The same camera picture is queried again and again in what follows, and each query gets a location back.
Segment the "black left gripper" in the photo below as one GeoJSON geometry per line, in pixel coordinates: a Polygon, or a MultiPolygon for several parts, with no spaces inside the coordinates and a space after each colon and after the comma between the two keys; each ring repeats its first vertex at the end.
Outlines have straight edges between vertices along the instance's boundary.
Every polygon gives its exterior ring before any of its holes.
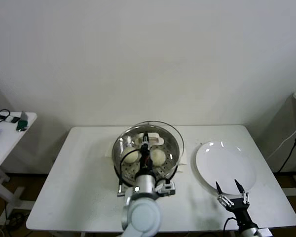
{"type": "Polygon", "coordinates": [[[140,175],[154,175],[153,162],[149,155],[149,136],[148,132],[143,135],[143,145],[141,145],[141,158],[140,158],[140,175]]]}

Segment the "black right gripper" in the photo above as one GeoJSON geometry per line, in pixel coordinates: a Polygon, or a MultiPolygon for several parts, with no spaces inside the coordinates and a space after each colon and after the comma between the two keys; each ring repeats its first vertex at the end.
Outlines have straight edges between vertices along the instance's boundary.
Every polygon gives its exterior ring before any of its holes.
{"type": "Polygon", "coordinates": [[[249,193],[244,190],[243,186],[236,179],[234,179],[234,181],[242,198],[234,198],[230,200],[223,194],[218,182],[216,182],[218,193],[217,200],[227,211],[235,215],[239,230],[258,228],[257,224],[252,221],[248,213],[248,208],[250,206],[249,193]]]}

